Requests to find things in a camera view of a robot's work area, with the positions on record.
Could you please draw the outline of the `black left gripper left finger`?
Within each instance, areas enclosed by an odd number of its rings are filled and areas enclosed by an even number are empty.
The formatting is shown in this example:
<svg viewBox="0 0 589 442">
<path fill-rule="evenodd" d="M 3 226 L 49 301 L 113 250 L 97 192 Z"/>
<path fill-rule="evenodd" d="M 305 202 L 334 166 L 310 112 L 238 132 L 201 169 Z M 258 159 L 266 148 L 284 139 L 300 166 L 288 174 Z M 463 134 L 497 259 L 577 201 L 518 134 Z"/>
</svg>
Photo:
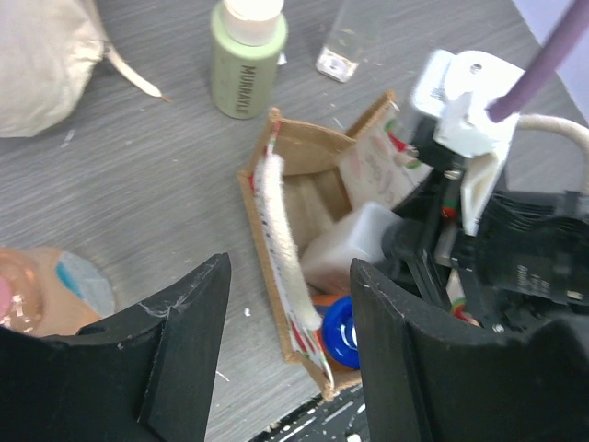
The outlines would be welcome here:
<svg viewBox="0 0 589 442">
<path fill-rule="evenodd" d="M 219 253 L 76 335 L 2 330 L 2 439 L 203 440 L 230 282 Z"/>
</svg>

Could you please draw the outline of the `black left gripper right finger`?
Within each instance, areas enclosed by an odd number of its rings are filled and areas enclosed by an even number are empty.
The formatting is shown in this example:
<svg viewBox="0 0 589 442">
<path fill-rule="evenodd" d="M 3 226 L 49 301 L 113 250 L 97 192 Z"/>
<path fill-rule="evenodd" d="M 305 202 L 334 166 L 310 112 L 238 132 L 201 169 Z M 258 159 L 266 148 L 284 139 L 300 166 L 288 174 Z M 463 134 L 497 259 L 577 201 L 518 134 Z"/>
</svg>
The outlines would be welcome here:
<svg viewBox="0 0 589 442">
<path fill-rule="evenodd" d="M 587 319 L 526 333 L 482 329 L 360 260 L 351 290 L 374 441 L 587 439 Z"/>
</svg>

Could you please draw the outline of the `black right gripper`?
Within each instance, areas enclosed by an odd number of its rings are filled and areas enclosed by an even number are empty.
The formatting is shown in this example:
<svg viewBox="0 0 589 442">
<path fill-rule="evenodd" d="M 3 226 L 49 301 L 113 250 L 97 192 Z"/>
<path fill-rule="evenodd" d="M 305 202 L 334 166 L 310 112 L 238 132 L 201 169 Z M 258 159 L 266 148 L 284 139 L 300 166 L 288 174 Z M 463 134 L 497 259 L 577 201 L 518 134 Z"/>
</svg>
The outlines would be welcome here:
<svg viewBox="0 0 589 442">
<path fill-rule="evenodd" d="M 467 231 L 467 161 L 438 144 L 425 118 L 410 147 L 432 172 L 396 208 L 381 241 L 380 271 L 441 309 L 483 327 L 524 330 L 588 313 L 588 193 L 491 187 L 474 233 Z"/>
</svg>

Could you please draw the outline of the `blue bottle white pump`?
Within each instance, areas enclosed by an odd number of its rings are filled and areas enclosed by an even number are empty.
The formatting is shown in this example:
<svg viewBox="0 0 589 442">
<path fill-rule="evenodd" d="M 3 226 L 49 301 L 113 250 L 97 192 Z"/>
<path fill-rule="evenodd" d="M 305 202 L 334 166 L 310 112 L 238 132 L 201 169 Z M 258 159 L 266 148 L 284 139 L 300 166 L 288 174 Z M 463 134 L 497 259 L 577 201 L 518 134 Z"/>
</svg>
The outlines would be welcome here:
<svg viewBox="0 0 589 442">
<path fill-rule="evenodd" d="M 312 303 L 322 318 L 320 329 L 324 351 L 337 367 L 358 370 L 360 357 L 349 295 L 315 295 Z"/>
</svg>

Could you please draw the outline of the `pink cap amber bottle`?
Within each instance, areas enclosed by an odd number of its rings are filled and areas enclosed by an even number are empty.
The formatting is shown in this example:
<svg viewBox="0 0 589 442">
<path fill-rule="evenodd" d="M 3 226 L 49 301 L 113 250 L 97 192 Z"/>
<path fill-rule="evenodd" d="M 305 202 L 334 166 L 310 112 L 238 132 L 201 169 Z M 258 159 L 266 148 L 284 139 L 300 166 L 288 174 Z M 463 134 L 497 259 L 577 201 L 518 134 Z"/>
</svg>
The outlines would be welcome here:
<svg viewBox="0 0 589 442">
<path fill-rule="evenodd" d="M 1 249 L 1 325 L 35 337 L 74 335 L 112 315 L 115 295 L 92 262 L 65 250 Z"/>
</svg>

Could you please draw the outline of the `white bottle grey cap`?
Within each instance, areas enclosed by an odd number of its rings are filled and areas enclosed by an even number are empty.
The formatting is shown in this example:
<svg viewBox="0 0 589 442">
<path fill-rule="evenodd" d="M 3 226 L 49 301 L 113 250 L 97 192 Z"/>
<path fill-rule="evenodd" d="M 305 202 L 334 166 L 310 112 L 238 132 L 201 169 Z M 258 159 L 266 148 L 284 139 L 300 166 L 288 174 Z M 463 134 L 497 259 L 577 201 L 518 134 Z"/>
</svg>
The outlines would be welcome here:
<svg viewBox="0 0 589 442">
<path fill-rule="evenodd" d="M 352 260 L 383 261 L 382 238 L 400 221 L 375 202 L 350 212 L 307 246 L 300 260 L 306 282 L 329 295 L 349 294 Z"/>
</svg>

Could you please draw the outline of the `canvas tote bag with handles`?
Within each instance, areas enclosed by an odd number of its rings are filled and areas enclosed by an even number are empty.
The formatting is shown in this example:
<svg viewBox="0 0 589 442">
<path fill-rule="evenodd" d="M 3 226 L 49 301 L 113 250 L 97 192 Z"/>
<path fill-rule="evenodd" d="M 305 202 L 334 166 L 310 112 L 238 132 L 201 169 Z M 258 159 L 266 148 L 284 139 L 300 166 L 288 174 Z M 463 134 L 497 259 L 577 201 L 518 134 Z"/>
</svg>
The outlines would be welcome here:
<svg viewBox="0 0 589 442">
<path fill-rule="evenodd" d="M 238 176 L 286 360 L 300 362 L 331 400 L 358 385 L 358 370 L 324 351 L 322 318 L 300 260 L 309 243 L 368 202 L 397 206 L 432 172 L 398 137 L 398 107 L 384 93 L 345 133 L 268 114 Z"/>
</svg>

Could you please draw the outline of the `dark cap clear bottle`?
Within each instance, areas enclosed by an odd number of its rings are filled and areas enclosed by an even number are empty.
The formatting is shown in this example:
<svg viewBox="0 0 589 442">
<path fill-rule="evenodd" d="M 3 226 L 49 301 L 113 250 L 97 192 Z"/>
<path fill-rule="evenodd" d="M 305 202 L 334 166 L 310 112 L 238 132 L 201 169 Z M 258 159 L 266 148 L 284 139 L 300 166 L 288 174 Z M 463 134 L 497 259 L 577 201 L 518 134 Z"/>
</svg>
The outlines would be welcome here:
<svg viewBox="0 0 589 442">
<path fill-rule="evenodd" d="M 323 42 L 316 69 L 339 83 L 348 82 L 375 45 L 386 1 L 348 0 Z"/>
</svg>

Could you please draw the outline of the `cream lid green jar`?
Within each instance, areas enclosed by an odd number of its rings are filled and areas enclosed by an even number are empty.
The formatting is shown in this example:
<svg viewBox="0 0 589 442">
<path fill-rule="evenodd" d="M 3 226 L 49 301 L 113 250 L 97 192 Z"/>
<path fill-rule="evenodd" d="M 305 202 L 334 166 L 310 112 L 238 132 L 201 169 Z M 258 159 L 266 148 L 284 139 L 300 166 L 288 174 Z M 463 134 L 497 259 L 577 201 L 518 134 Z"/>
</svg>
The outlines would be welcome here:
<svg viewBox="0 0 589 442">
<path fill-rule="evenodd" d="M 219 1 L 211 15 L 211 94 L 223 114 L 254 118 L 270 103 L 288 37 L 283 1 Z"/>
</svg>

